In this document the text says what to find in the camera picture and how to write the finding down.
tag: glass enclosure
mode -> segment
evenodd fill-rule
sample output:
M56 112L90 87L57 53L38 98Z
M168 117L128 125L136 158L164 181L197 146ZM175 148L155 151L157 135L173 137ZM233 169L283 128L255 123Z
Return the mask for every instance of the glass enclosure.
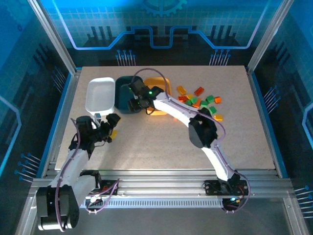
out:
M27 1L0 18L0 234L14 234L68 71Z
M255 70L279 149L296 189L313 187L312 9L312 1L294 1ZM312 229L312 220L306 221Z
M78 67L247 65L280 2L42 0Z

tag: white square bowl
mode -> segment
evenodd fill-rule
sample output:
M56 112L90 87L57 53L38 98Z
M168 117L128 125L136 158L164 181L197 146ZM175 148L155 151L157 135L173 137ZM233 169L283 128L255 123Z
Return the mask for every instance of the white square bowl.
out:
M115 80L95 78L88 83L85 108L91 115L106 116L114 112Z

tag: beige table surface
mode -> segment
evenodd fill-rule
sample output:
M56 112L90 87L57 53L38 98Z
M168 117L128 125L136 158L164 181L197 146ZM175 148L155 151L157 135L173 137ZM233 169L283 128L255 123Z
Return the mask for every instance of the beige table surface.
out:
M88 83L99 77L117 79L133 75L143 67L83 67L69 114L76 119L90 115L85 110ZM155 66L171 81L172 96L177 97L179 85L193 93L204 87L200 96L221 96L222 103L215 104L226 129L222 148L236 169L273 169L274 164L254 102L244 66ZM143 79L158 76L153 71L139 74ZM188 129L169 115L148 116L121 114L119 131L115 140L95 148L85 169L204 169L212 168L205 154L196 148L188 137ZM76 130L67 121L56 169L67 157L67 148Z

